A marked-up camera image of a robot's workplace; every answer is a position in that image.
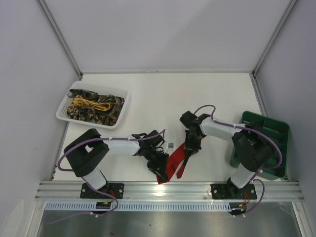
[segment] green crate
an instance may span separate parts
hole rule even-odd
[[[286,176],[286,168],[287,168],[287,151],[288,151],[288,141],[289,141],[289,133],[290,133],[290,126],[282,121],[265,117],[263,115],[255,114],[250,111],[245,111],[242,113],[242,117],[240,123],[249,123],[251,121],[262,122],[263,121],[263,132],[265,135],[270,137],[280,148],[283,156],[282,164],[275,169],[264,169],[263,173],[260,173],[259,176],[266,178],[268,180],[275,180],[278,178],[283,178]],[[275,154],[270,158],[270,160],[264,165],[264,167],[274,166],[278,162],[278,153]],[[238,155],[233,150],[232,157],[230,164],[232,167],[237,168],[240,164],[240,159]]]

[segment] yellow strap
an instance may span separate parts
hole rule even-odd
[[[94,102],[91,100],[86,100],[83,98],[74,98],[71,105],[76,106],[86,106],[86,107],[94,107],[96,110],[101,110],[101,111],[108,111],[110,110],[113,106],[114,103],[98,103],[98,102]]]

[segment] white basket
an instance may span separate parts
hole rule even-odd
[[[117,126],[119,125],[119,122],[121,121],[121,119],[123,118],[123,116],[125,115],[125,112],[127,110],[127,106],[129,105],[129,101],[130,101],[130,94],[127,90],[123,90],[123,89],[117,89],[117,88],[111,88],[111,87],[107,87],[107,86],[100,86],[100,85],[94,85],[94,84],[88,84],[82,81],[76,81],[69,89],[83,89],[83,90],[91,90],[94,92],[97,92],[100,95],[108,95],[108,94],[112,94],[114,96],[119,96],[119,97],[123,97],[125,99],[123,108],[119,114],[118,120],[116,122],[116,124],[114,124],[113,126],[106,126],[106,125],[102,125],[102,124],[97,124],[94,122],[85,122],[85,121],[79,121],[76,119],[72,119],[69,118],[67,116],[67,108],[68,106],[71,105],[71,102],[73,101],[72,98],[69,98],[67,96],[67,93],[63,99],[63,101],[60,103],[58,110],[56,112],[56,116],[58,119],[61,120],[65,120],[65,121],[69,121],[69,122],[76,122],[76,123],[80,123],[80,124],[85,124],[85,125],[90,125],[90,126],[95,126],[95,127],[101,127],[101,128],[105,128],[105,129],[116,129]]]

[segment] white tabletop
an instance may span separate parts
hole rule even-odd
[[[180,116],[205,104],[217,107],[215,117],[238,123],[244,111],[260,113],[249,74],[172,73],[84,75],[84,82],[127,89],[131,103],[115,131],[99,129],[100,134],[126,137],[166,129],[165,139],[177,148],[185,140]],[[211,113],[204,108],[201,113]],[[63,149],[93,126],[70,123]],[[229,164],[233,143],[207,136],[202,150],[192,156],[181,179],[172,181],[227,181],[235,172]],[[98,165],[109,181],[156,181],[144,157],[105,156]],[[68,161],[62,167],[70,168]],[[81,180],[72,172],[56,170],[54,180]]]

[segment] gray floor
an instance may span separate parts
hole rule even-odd
[[[95,218],[46,211],[39,237],[300,237],[290,203],[263,203],[246,218],[227,212],[113,212]]]

